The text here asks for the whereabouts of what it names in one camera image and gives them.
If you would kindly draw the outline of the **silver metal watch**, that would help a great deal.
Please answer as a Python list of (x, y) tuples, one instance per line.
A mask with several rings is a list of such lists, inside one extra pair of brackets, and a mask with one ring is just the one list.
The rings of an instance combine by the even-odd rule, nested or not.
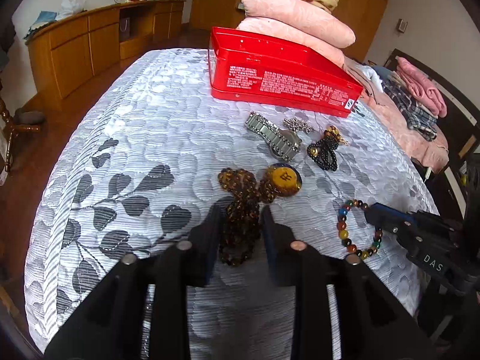
[(279, 160), (288, 163), (300, 152), (302, 140), (296, 133), (279, 128), (254, 111), (247, 117), (245, 125), (265, 141), (272, 155)]

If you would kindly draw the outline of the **pink bed cover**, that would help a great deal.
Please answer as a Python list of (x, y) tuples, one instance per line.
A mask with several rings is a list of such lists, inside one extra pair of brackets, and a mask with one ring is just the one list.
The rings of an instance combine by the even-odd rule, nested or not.
[(448, 141), (443, 132), (434, 127), (437, 137), (427, 141), (418, 131), (409, 129), (407, 120), (401, 115), (394, 101), (377, 90), (374, 83), (360, 70), (360, 64), (346, 57), (343, 70), (358, 80), (364, 87), (360, 100), (385, 125), (395, 141), (408, 155), (434, 174), (448, 164)]

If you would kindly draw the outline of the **dark wooden headboard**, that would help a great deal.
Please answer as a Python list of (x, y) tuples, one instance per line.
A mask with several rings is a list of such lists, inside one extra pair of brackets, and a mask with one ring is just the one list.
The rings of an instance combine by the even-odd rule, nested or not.
[(403, 57), (417, 67), (438, 87), (447, 104), (448, 114), (439, 120), (439, 128), (448, 141), (448, 164), (427, 185), (432, 188), (446, 187), (451, 199), (458, 205), (460, 213), (465, 212), (467, 190), (467, 165), (479, 156), (479, 108), (465, 94), (443, 76), (418, 59), (394, 49), (384, 66), (397, 67), (398, 58)]

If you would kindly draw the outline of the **plaid folded clothes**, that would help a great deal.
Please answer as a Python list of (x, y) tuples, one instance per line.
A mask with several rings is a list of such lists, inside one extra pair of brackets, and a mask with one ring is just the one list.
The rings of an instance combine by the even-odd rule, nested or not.
[(435, 128), (437, 118), (424, 108), (406, 88), (390, 79), (383, 80), (382, 88), (405, 118), (408, 129), (417, 131), (427, 141), (434, 141), (437, 138), (438, 133)]

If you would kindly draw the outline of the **gold pendant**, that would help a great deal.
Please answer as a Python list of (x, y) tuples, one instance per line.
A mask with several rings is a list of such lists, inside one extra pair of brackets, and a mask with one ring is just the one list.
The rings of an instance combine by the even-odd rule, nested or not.
[(348, 145), (349, 142), (343, 138), (341, 135), (340, 131), (333, 125), (330, 125), (329, 127), (326, 128), (325, 130), (326, 133), (329, 133), (338, 144), (340, 145)]

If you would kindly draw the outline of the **pink folded blanket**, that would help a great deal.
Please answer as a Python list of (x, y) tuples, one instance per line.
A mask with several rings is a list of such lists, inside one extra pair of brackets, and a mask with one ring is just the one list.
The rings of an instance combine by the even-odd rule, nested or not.
[(407, 84), (411, 95), (426, 107), (433, 116), (444, 118), (448, 113), (448, 108), (434, 83), (406, 58), (397, 57), (396, 61), (396, 72)]

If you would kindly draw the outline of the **white floral quilted cover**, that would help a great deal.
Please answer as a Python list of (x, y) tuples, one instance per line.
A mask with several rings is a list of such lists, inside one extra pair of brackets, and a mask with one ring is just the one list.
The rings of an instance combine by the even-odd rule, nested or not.
[[(306, 154), (303, 136), (290, 162), (303, 185), (272, 203), (275, 220), (322, 254), (342, 258), (338, 209), (347, 199), (400, 211), (438, 213), (410, 158), (362, 102), (346, 118), (211, 96), (206, 49), (146, 53), (86, 114), (42, 193), (25, 261), (28, 329), (43, 353), (119, 258), (160, 254), (229, 203), (217, 179), (227, 167), (260, 180), (275, 164), (267, 144), (247, 130), (252, 111), (276, 125), (296, 117), (315, 133), (334, 125), (348, 144), (336, 172)], [(241, 267), (218, 262), (205, 289), (188, 288), (192, 359), (289, 359), (294, 289), (275, 289), (263, 241)]]

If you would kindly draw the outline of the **white cloth on bed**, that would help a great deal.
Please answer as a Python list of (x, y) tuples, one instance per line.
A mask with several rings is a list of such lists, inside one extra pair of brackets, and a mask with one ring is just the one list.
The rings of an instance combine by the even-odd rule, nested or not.
[(376, 90), (380, 93), (383, 93), (383, 81), (377, 72), (371, 66), (367, 65), (360, 65), (359, 69), (365, 78), (371, 81)]

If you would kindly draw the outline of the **wooden wardrobe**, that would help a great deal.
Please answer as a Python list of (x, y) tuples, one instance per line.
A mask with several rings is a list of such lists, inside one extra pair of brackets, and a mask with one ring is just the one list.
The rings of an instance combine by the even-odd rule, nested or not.
[(238, 28), (365, 60), (388, 0), (192, 0), (193, 29)]

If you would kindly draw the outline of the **red tin box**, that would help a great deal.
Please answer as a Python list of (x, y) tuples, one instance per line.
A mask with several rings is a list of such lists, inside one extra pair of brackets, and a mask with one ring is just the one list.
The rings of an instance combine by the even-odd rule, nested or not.
[(277, 37), (214, 27), (211, 95), (346, 118), (363, 86), (315, 50)]

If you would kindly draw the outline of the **lower pink folded quilt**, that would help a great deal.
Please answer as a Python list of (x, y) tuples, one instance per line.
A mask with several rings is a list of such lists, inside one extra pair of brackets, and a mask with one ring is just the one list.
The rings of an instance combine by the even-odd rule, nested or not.
[(264, 34), (310, 47), (340, 68), (345, 63), (345, 57), (341, 49), (275, 19), (247, 17), (240, 22), (237, 30)]

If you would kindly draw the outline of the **wooden sideboard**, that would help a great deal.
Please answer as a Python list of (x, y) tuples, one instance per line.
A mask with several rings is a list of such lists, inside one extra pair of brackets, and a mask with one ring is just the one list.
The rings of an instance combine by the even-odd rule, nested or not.
[(59, 110), (64, 99), (111, 67), (163, 48), (182, 29), (183, 0), (126, 2), (87, 10), (43, 27), (28, 41), (41, 109)]

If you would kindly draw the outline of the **blue cloth on sideboard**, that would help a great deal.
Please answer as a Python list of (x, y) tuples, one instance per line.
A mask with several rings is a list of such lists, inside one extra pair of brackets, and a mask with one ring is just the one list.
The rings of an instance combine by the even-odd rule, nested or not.
[(35, 33), (53, 24), (56, 21), (57, 13), (54, 11), (42, 10), (35, 20), (35, 22), (29, 27), (27, 33), (24, 36), (24, 41), (30, 39)]

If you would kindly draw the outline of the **white plastic bag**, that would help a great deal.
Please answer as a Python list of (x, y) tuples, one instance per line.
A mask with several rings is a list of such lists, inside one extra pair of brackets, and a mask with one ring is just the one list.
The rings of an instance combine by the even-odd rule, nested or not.
[(63, 0), (56, 20), (64, 20), (68, 17), (81, 13), (86, 5), (86, 0)]

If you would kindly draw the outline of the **wall phone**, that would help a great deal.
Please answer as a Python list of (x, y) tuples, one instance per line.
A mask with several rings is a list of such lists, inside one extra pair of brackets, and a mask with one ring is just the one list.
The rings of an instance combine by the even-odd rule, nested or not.
[(396, 25), (396, 31), (398, 33), (405, 33), (408, 28), (408, 21), (405, 19), (399, 19)]

